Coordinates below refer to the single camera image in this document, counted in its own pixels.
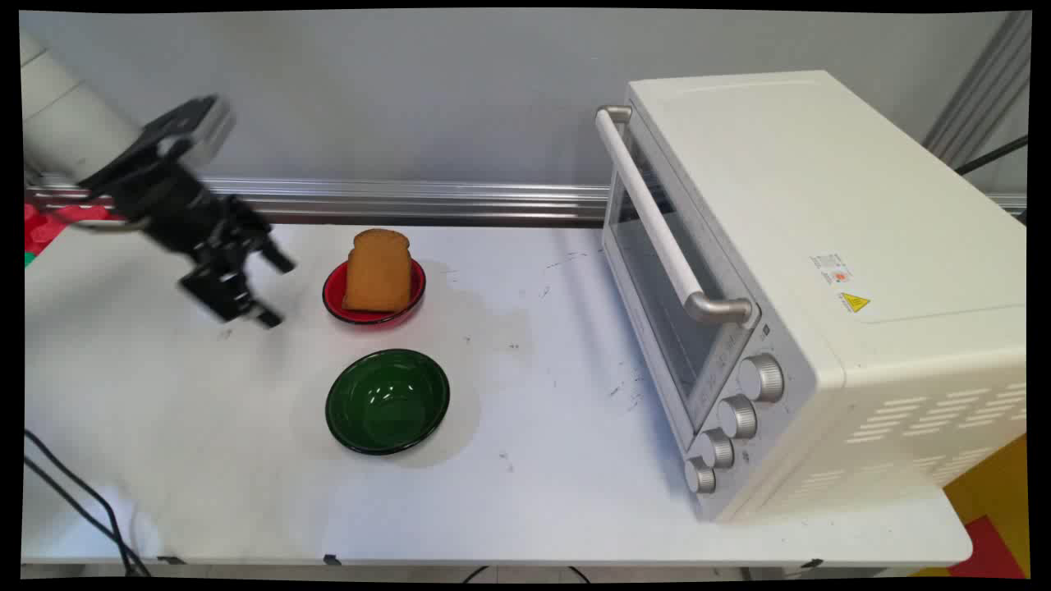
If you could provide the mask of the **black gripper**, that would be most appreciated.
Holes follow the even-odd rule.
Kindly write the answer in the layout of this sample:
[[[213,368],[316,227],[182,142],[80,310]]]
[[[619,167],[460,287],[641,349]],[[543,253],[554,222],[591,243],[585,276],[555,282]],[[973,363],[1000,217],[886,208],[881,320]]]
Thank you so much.
[[[244,272],[257,252],[280,273],[296,262],[274,242],[273,225],[239,195],[213,192],[195,174],[169,158],[150,164],[125,162],[87,176],[81,187],[90,197],[108,195],[117,213],[158,245],[189,259],[191,270],[179,285],[223,322],[253,319],[265,328],[284,321],[253,295]]]

